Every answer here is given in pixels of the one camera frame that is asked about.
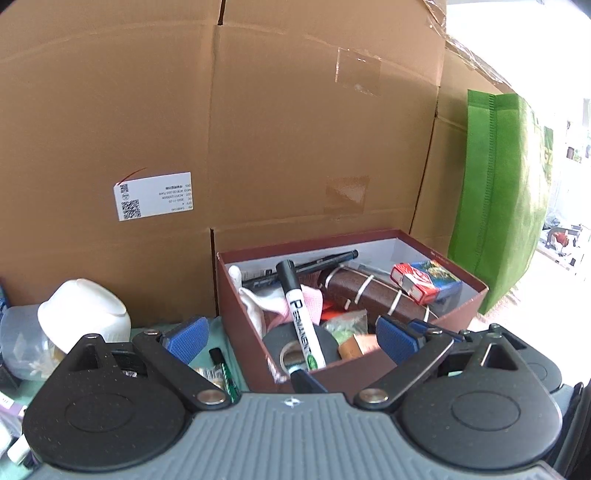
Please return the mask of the green black marker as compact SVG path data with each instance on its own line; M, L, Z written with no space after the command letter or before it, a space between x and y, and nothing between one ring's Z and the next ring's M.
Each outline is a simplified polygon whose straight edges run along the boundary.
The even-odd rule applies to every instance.
M211 361L213 365L221 371L223 377L223 385L224 390L228 393L230 401L232 403L238 402L242 392L235 383L235 379L232 376L232 373L229 369L228 362L225 360L224 354L221 351L221 348L212 348L208 351L209 356L211 356Z

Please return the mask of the mint green towel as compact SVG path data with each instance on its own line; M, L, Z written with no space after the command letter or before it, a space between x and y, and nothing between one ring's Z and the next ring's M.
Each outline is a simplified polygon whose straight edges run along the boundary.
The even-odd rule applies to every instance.
M212 368L213 363L208 351L216 347L221 349L224 359L226 363L228 363L228 369L231 372L232 378L235 380L236 386L242 391L249 390L249 387L246 385L245 379L243 378L242 370L240 370L238 365L238 360L235 358L235 352L233 351L228 336L226 336L222 327L220 317L213 318L209 321L207 345L204 350L193 359L190 366L192 368ZM16 402L28 405L43 384L43 381L23 381L18 389L12 391L2 389L2 392ZM26 479L30 473L31 471L25 466L13 464L6 454L2 456L0 476L2 480Z

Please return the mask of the thin black pen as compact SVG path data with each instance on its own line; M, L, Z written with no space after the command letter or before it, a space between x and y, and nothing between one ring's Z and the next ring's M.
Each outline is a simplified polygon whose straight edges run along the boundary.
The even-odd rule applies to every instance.
M317 260L312 260L308 263L297 265L294 267L294 270L297 273L297 275L311 274L325 270L332 266L339 266L342 263L346 263L358 257L359 251L351 250L339 254L332 254L329 256L319 258ZM269 270L264 275L243 281L242 286L250 290L260 289L270 287L279 281L279 274L277 274L276 271Z

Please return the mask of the white ribbed bowl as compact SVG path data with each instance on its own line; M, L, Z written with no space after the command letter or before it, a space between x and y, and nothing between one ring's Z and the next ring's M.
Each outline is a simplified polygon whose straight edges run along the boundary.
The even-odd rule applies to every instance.
M131 320L123 302L112 292L88 279L64 282L39 305L39 325L47 338L64 354L80 338L99 334L105 342L127 342Z

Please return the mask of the white permanent marker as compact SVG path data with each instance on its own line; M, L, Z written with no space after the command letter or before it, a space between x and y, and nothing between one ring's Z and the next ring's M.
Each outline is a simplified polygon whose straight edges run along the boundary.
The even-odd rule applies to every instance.
M296 266L291 260L283 260L276 265L277 277L279 277L287 306L290 308L290 315L293 318L295 333L301 345L301 352L304 355L304 362L308 371L325 368L324 353L321 343L315 333L315 324L311 320L310 311L304 302L304 291L297 279Z

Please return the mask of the pink white cloth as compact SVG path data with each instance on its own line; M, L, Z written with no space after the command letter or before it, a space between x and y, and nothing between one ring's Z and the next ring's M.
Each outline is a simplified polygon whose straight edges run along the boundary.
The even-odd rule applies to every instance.
M283 288L280 286L263 289L262 292L252 292L242 286L242 271L236 265L228 268L228 274L239 299L245 306L247 317L260 338L277 326L290 322L290 307L287 306ZM322 317L322 292L318 289L303 285L304 304L311 314L311 321L315 325L321 322Z

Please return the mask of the brown leather roll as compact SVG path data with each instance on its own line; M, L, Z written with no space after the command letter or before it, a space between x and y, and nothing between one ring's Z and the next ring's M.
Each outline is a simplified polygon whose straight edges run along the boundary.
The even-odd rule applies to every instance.
M325 299L342 310L366 310L371 325L381 315L403 323L413 320L433 323L438 319L430 307L419 305L399 287L346 266L322 270L318 288Z

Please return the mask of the large cardboard box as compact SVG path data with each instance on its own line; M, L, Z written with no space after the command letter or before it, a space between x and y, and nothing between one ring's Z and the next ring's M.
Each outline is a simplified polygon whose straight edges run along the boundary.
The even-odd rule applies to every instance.
M469 90L444 1L16 1L1 13L1 284L135 324L215 310L216 254L382 229L445 249Z

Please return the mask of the blue picture card box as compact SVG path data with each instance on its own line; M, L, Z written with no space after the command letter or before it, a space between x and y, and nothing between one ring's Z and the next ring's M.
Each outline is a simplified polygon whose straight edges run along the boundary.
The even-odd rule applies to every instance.
M418 293L416 301L420 304L444 301L461 289L462 281L435 260L413 263L412 266L417 271L414 291Z

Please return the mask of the clear plastic jar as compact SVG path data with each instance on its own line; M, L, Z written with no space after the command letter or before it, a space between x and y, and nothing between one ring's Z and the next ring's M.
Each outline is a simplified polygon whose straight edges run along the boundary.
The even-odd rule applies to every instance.
M45 381L63 355L38 321L38 305L10 307L1 320L1 354L18 379Z

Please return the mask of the green fabric bag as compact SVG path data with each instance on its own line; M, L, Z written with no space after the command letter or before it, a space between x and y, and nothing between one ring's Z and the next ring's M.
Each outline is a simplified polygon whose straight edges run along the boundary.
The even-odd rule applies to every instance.
M449 258L489 290L486 314L528 270L550 196L554 132L515 93L468 93L466 163Z

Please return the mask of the red playing card box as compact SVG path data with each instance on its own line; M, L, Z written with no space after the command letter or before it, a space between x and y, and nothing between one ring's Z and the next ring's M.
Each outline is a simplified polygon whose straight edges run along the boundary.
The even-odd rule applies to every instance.
M436 301L439 288L430 273L435 264L431 261L398 263L394 265L391 279L416 303L431 304Z

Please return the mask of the dark red shoebox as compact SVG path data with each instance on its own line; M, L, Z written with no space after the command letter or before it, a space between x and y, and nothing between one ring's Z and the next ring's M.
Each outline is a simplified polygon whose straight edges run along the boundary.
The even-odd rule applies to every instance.
M294 263L307 262L327 255L356 249L360 262L384 270L396 263L413 263L434 259L461 281L457 306L434 323L452 331L466 329L488 293L488 286L439 252L424 245L401 230L378 230L315 239L277 243L270 240L260 247L239 249L233 243L223 243L221 234L214 235L216 247L217 306L222 325L242 369L249 390L267 393L290 393L290 380L274 361L273 353L263 344L249 320L245 305L228 274L232 265L243 273L273 269L283 259Z

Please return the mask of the orange snack packet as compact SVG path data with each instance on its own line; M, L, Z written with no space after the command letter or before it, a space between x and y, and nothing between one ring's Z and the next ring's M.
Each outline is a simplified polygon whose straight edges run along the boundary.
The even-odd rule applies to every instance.
M339 345L342 360L353 360L380 349L375 334L355 334Z

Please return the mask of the black tape roll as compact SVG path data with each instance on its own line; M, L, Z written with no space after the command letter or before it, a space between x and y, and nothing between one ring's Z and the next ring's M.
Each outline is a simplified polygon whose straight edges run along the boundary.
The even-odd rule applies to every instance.
M315 325L315 333L317 333L325 363L330 365L341 360L339 343L335 337L318 325ZM283 324L274 328L263 337L263 344L284 373L290 374L297 369L308 369L293 324Z

